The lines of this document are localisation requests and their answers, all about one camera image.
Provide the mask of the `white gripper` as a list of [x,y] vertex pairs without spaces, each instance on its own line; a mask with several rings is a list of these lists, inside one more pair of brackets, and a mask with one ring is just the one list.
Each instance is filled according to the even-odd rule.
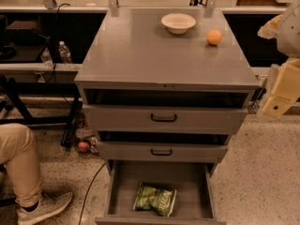
[[300,59],[289,58],[281,66],[273,64],[257,96],[256,115],[262,121],[280,117],[300,98]]

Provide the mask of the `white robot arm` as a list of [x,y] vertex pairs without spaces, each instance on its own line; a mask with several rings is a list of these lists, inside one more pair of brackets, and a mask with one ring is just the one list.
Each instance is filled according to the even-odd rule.
[[263,82],[265,94],[258,103],[260,117],[278,119],[300,98],[300,0],[262,26],[258,36],[275,38],[277,50],[288,57],[282,65],[270,67]]

